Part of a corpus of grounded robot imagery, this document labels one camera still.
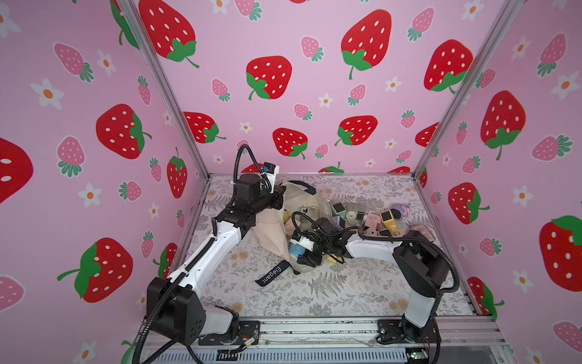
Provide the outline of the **mint green pencil sharpener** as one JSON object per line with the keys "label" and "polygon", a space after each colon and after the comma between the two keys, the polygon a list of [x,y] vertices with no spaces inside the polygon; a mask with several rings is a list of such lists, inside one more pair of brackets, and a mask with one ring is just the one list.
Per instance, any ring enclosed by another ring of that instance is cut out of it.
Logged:
{"label": "mint green pencil sharpener", "polygon": [[331,207],[333,216],[339,216],[341,218],[345,218],[346,217],[347,210],[346,210],[344,204],[342,204],[342,203],[334,203],[330,207]]}

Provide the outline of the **grey green pencil sharpener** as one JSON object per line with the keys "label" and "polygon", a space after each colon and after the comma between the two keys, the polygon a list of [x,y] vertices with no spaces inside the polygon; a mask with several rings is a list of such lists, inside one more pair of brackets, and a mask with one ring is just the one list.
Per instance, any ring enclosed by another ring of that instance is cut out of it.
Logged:
{"label": "grey green pencil sharpener", "polygon": [[366,214],[366,208],[362,204],[348,203],[346,205],[346,224],[349,226],[362,225]]}

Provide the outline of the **cream canvas tote bag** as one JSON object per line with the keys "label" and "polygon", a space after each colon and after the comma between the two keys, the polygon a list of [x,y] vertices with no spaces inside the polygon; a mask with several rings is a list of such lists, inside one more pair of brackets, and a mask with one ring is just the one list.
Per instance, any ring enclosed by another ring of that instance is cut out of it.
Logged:
{"label": "cream canvas tote bag", "polygon": [[269,285],[289,267],[297,275],[314,270],[312,267],[291,263],[289,261],[291,235],[297,228],[307,228],[309,223],[302,215],[293,218],[291,215],[294,212],[298,212],[302,206],[317,206],[319,209],[319,218],[332,217],[329,202],[317,194],[315,187],[300,180],[286,181],[283,183],[283,186],[286,188],[283,197],[283,208],[280,210],[267,209],[259,213],[257,215],[256,226],[253,228],[260,247],[274,253],[282,259],[267,274],[256,280],[256,284],[261,287]]}

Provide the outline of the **pink pencil sharpener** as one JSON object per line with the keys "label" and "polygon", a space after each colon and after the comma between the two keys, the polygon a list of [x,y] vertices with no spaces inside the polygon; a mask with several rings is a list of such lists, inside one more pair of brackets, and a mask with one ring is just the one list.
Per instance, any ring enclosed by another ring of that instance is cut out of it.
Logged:
{"label": "pink pencil sharpener", "polygon": [[367,230],[377,230],[379,224],[382,223],[382,220],[379,215],[374,213],[368,213],[364,220],[363,220],[363,231]]}
{"label": "pink pencil sharpener", "polygon": [[434,242],[436,240],[433,233],[430,231],[430,229],[425,224],[415,224],[415,225],[412,225],[410,227],[410,229],[422,234],[430,242]]}

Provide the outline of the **yellow pencil sharpener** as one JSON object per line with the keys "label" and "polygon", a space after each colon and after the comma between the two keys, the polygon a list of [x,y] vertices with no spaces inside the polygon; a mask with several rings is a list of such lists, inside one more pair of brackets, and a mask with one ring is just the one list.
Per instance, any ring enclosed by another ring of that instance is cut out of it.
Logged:
{"label": "yellow pencil sharpener", "polygon": [[398,228],[396,217],[400,217],[400,213],[394,209],[388,209],[380,213],[380,218],[384,227],[393,236],[402,236],[403,232]]}

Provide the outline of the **purple pencil sharpener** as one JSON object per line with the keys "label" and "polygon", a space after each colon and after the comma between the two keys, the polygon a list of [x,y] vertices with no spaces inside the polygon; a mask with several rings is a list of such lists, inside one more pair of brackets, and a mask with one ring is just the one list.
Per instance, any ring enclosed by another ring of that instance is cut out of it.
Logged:
{"label": "purple pencil sharpener", "polygon": [[401,221],[409,216],[410,205],[402,203],[394,203],[390,208],[395,220]]}

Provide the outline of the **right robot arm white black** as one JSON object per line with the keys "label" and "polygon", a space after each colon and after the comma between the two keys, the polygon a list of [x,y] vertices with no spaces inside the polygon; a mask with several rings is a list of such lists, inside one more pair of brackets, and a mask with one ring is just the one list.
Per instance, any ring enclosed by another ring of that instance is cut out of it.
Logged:
{"label": "right robot arm white black", "polygon": [[377,259],[395,264],[410,287],[409,304],[399,322],[379,324],[378,344],[440,342],[437,308],[444,294],[459,289],[453,261],[422,233],[402,237],[369,236],[361,227],[337,228],[327,218],[308,220],[306,227],[293,223],[291,244],[305,248],[299,263],[316,267],[324,256],[344,264],[347,259]]}

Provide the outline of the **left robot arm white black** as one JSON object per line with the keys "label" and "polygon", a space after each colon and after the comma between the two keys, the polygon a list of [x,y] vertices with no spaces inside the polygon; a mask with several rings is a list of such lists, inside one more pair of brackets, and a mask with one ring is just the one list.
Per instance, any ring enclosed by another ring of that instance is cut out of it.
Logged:
{"label": "left robot arm white black", "polygon": [[147,362],[156,360],[176,343],[190,347],[197,339],[210,337],[228,344],[239,339],[239,316],[224,307],[204,307],[200,298],[205,286],[225,256],[255,226],[265,209],[283,207],[285,186],[257,192],[257,183],[237,182],[233,198],[212,219],[212,232],[197,251],[166,279],[154,278],[147,291],[147,318],[134,343],[133,363],[140,363],[150,332],[168,338]]}

